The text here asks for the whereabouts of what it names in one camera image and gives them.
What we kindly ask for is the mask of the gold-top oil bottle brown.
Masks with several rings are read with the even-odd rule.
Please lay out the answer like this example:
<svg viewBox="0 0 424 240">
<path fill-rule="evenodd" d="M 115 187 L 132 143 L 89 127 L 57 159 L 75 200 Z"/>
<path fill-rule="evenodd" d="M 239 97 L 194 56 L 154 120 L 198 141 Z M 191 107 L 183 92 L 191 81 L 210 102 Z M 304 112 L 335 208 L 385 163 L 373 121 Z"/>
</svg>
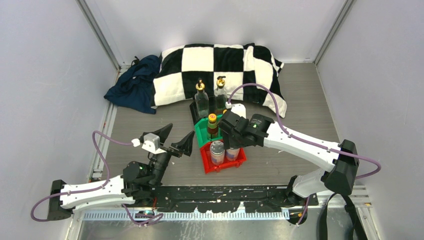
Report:
<svg viewBox="0 0 424 240">
<path fill-rule="evenodd" d="M 214 90 L 215 114 L 221 115 L 226 109 L 227 93 L 225 91 L 226 76 L 218 76 L 216 81 L 216 89 Z"/>
</svg>

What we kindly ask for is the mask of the gold-top clear glass bottle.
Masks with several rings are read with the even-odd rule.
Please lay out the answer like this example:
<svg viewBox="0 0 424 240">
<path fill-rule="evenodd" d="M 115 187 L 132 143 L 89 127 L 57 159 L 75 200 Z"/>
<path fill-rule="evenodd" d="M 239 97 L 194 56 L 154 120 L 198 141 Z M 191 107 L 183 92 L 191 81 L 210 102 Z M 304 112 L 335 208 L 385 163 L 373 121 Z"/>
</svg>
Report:
<svg viewBox="0 0 424 240">
<path fill-rule="evenodd" d="M 206 93 L 206 87 L 201 78 L 198 78 L 195 88 L 197 92 L 194 95 L 194 100 L 198 116 L 200 119 L 206 118 L 209 115 L 209 96 Z"/>
</svg>

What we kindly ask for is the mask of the black white checkered blanket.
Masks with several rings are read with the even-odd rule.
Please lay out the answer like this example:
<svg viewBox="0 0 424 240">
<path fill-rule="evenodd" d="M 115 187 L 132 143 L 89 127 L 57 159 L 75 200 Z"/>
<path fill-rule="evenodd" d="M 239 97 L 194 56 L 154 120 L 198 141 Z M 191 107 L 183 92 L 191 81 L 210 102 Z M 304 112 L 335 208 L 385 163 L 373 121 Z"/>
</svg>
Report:
<svg viewBox="0 0 424 240">
<path fill-rule="evenodd" d="M 213 96 L 218 77 L 232 100 L 259 104 L 286 116 L 279 73 L 284 63 L 265 46 L 193 43 L 164 50 L 159 55 L 159 73 L 152 82 L 150 106 L 168 105 L 195 96 L 202 80 L 208 96 Z"/>
</svg>

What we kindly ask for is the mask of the red plastic bin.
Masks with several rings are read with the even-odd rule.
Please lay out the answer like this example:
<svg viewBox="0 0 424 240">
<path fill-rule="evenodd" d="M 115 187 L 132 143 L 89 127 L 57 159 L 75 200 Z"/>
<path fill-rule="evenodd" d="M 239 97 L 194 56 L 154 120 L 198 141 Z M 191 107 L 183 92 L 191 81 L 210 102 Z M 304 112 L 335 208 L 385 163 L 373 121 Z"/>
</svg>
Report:
<svg viewBox="0 0 424 240">
<path fill-rule="evenodd" d="M 240 167 L 246 160 L 247 157 L 245 155 L 245 151 L 243 148 L 239 150 L 237 157 L 234 160 L 228 160 L 225 156 L 223 159 L 223 163 L 216 165 L 212 162 L 210 146 L 212 142 L 207 142 L 204 146 L 202 146 L 199 151 L 203 162 L 204 173 L 212 173 L 212 172 L 220 172 L 221 170 L 228 168 L 238 168 Z"/>
</svg>

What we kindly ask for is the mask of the dark blue cloth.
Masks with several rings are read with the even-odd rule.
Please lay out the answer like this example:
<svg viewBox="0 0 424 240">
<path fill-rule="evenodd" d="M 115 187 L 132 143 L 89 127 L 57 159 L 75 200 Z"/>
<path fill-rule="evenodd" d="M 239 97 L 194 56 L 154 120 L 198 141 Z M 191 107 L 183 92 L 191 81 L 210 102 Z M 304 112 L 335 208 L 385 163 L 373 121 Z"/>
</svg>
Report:
<svg viewBox="0 0 424 240">
<path fill-rule="evenodd" d="M 125 107 L 145 114 L 156 113 L 151 107 L 153 80 L 160 71 L 160 59 L 148 55 L 135 57 L 131 66 L 103 96 L 118 107 Z"/>
</svg>

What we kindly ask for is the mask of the silver-lid spice jar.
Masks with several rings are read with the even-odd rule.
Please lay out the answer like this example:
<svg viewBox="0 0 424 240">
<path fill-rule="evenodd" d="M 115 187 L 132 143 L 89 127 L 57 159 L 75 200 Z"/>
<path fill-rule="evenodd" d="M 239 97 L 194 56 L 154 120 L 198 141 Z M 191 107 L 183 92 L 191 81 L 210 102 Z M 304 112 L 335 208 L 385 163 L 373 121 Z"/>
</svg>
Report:
<svg viewBox="0 0 424 240">
<path fill-rule="evenodd" d="M 235 161 L 240 153 L 240 148 L 229 148 L 225 151 L 225 158 L 228 161 Z"/>
<path fill-rule="evenodd" d="M 225 159 L 225 148 L 222 141 L 216 140 L 210 144 L 210 159 L 211 162 L 218 166 L 224 162 Z"/>
</svg>

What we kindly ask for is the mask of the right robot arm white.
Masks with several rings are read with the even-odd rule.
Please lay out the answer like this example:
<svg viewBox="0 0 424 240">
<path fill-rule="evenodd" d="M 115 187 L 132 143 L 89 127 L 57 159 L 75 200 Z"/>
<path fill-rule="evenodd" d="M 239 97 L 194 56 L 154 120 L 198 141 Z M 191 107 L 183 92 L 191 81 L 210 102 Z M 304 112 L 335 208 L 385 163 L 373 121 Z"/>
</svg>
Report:
<svg viewBox="0 0 424 240">
<path fill-rule="evenodd" d="M 305 198 L 322 191 L 348 196 L 353 191 L 359 160 L 354 156 L 353 142 L 341 144 L 323 141 L 289 128 L 283 128 L 270 117 L 254 114 L 251 119 L 234 112 L 225 112 L 218 122 L 224 147 L 238 149 L 251 146 L 267 147 L 307 160 L 318 169 L 290 179 L 285 198 L 299 205 Z"/>
</svg>

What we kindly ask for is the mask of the black plastic bin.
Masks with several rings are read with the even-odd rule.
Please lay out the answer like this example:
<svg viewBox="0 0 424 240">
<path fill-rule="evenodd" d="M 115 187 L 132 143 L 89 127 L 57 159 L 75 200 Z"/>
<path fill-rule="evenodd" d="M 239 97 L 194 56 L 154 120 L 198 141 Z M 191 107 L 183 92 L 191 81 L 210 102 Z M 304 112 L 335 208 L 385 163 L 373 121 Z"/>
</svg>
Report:
<svg viewBox="0 0 424 240">
<path fill-rule="evenodd" d="M 200 126 L 200 127 L 206 127 L 208 123 L 208 117 L 200 117 L 196 102 L 193 100 L 192 103 L 189 105 L 192 122 L 194 126 Z M 208 99 L 208 113 L 209 114 L 216 114 L 216 104 L 215 104 L 215 98 L 209 97 Z"/>
</svg>

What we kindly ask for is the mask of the green plastic bin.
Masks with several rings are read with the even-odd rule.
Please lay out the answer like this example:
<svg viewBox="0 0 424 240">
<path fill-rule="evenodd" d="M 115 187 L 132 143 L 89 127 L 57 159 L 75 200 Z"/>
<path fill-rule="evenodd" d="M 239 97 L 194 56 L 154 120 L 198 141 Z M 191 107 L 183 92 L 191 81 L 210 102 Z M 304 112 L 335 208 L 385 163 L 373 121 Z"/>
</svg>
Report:
<svg viewBox="0 0 424 240">
<path fill-rule="evenodd" d="M 203 147 L 204 145 L 206 145 L 209 142 L 213 142 L 213 141 L 223 139 L 221 130 L 218 127 L 218 123 L 219 123 L 221 117 L 222 117 L 222 114 L 219 114 L 219 115 L 216 116 L 216 123 L 215 123 L 215 128 L 214 128 L 215 134 L 214 135 L 211 135 L 208 132 L 209 119 L 207 117 L 200 119 L 194 125 L 194 130 L 195 130 L 195 134 L 196 134 L 196 137 L 197 137 L 197 142 L 198 142 L 199 147 Z"/>
</svg>

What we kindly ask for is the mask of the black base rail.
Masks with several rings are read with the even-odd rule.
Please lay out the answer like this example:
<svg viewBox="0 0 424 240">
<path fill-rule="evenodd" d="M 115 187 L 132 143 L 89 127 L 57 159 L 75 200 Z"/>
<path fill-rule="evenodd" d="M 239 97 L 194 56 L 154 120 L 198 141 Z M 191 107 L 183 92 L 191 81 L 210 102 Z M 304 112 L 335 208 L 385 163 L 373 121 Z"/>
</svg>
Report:
<svg viewBox="0 0 424 240">
<path fill-rule="evenodd" d="M 160 186 L 152 190 L 156 207 L 165 213 L 276 213 L 281 208 L 302 208 L 305 198 L 286 193 L 285 185 Z"/>
</svg>

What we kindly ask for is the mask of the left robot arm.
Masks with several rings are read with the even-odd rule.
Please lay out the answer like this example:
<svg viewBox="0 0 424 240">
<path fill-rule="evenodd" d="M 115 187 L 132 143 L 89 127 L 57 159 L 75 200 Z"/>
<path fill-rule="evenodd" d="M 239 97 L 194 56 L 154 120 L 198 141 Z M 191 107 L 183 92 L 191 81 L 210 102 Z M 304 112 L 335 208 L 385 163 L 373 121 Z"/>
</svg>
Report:
<svg viewBox="0 0 424 240">
<path fill-rule="evenodd" d="M 47 221 L 68 219 L 77 211 L 99 206 L 133 205 L 148 207 L 156 196 L 154 189 L 162 185 L 162 179 L 172 157 L 190 156 L 195 132 L 189 132 L 180 141 L 165 146 L 173 124 L 152 132 L 144 132 L 139 138 L 125 143 L 147 151 L 149 163 L 131 161 L 122 174 L 84 184 L 67 184 L 63 180 L 52 182 L 48 197 Z"/>
</svg>

